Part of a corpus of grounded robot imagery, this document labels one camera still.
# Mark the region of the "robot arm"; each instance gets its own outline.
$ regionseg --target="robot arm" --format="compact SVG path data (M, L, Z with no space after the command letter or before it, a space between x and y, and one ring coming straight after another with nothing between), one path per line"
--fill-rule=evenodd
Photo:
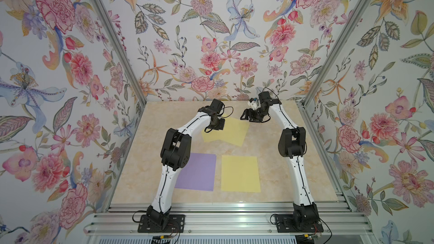
M219 112L223 106L220 100L214 99L210 106L200 108L184 126L167 131L160 153L163 164L160 184L154 201L146 211L148 220L157 231L166 228L169 222L173 190L179 173L190 158L191 138L204 128L222 130L225 120L220 118Z
M304 170L303 155L306 154L306 130L297 126L281 107L279 99L271 98L267 91L260 93L258 100L251 99L249 106L253 109L246 109L241 116L241 120L263 122L264 116L269 116L276 120L282 128L278 149L280 155L286 159L290 167L296 196L294 198L293 215L291 217L286 215L286 218L283 217L285 215L276 216L278 231L279 225L287 230L293 227L296 229L295 231L299 232L309 232L309 229L322 231L321 222L318 223L318 210L310 193Z

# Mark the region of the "yellow square paper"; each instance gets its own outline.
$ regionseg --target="yellow square paper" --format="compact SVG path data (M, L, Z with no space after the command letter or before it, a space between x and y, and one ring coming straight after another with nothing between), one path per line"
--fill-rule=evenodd
M202 130L203 141L207 143L220 139L236 146L242 146L249 126L249 121L228 117L225 118L223 130L212 130L209 133Z
M221 190L234 192L261 192L256 156L221 157Z

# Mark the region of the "floral wallpaper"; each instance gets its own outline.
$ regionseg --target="floral wallpaper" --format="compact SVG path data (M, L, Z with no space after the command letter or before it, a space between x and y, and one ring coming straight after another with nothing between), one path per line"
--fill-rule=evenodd
M357 2L103 1L151 101L301 100Z
M142 107L88 0L0 0L0 21L0 243L82 243Z
M350 203L377 239L431 243L432 0L372 0L362 18L308 111Z

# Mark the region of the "beige marble tabletop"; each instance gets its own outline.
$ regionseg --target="beige marble tabletop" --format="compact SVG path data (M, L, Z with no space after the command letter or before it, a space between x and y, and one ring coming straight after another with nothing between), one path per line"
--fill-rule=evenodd
M244 109L248 108L247 102L244 101L224 101L224 103L225 106L234 107L231 117L238 119ZM151 203L160 181L160 151L167 130L183 126L196 115L199 108L210 104L210 101L148 102L111 203ZM295 102L283 101L282 106L297 125L305 126ZM176 188L172 202L293 201L290 169L277 149L281 132L278 123L273 119L266 123L252 122L241 147L221 140L205 143L201 134L196 135L192 138L191 152L217 156L214 191ZM317 202L336 201L334 188L309 134L306 136L306 143L308 149L307 154L304 155L305 170L313 198ZM256 156L261 192L221 191L222 155Z

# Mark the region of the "purple paper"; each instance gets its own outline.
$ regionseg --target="purple paper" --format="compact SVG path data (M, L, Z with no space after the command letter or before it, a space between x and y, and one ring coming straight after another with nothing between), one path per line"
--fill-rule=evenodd
M175 187L214 191L216 160L214 154L190 153L190 159L179 173Z

